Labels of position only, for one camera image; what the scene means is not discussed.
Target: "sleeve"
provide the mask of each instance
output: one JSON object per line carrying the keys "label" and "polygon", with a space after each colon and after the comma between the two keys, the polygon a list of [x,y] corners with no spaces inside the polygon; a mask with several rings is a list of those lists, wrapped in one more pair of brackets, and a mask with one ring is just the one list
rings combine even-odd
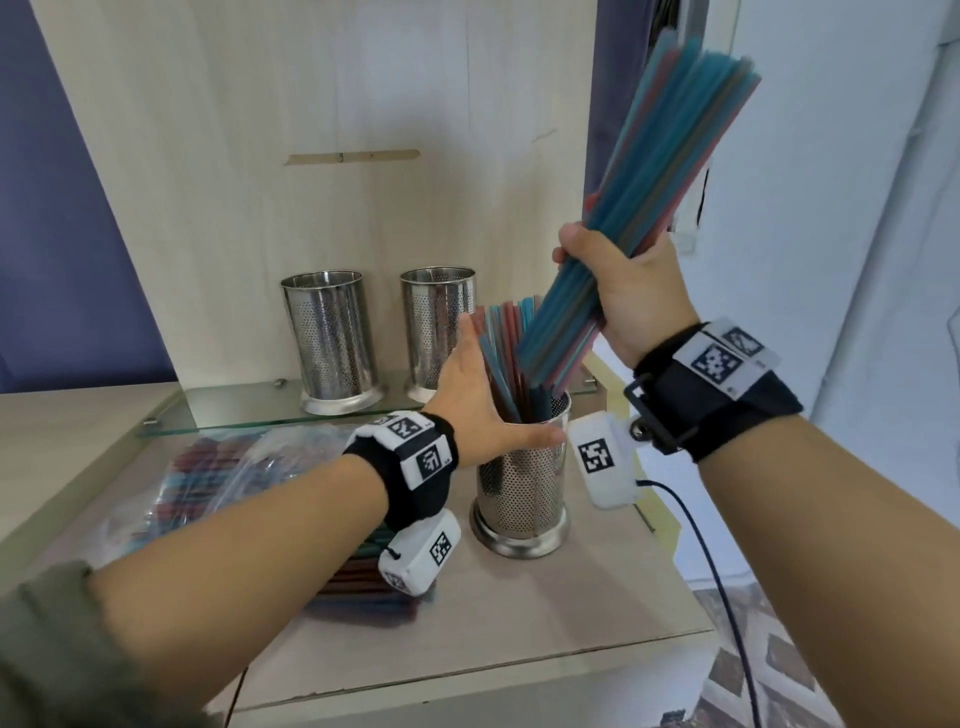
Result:
{"label": "sleeve", "polygon": [[164,700],[113,641],[86,587],[90,568],[57,565],[0,597],[0,723],[10,728],[210,728]]}

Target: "white wall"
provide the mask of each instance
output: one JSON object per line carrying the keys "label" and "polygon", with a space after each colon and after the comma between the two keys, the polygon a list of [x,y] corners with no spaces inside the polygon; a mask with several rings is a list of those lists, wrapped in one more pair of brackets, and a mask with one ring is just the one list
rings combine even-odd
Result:
{"label": "white wall", "polygon": [[918,128],[812,419],[960,525],[960,42]]}
{"label": "white wall", "polygon": [[[733,41],[763,82],[713,158],[695,253],[704,318],[726,314],[783,356],[811,406],[820,389],[935,60],[948,0],[743,0]],[[644,454],[677,486],[725,575],[749,570],[684,455]],[[688,580],[709,578],[689,529]]]}

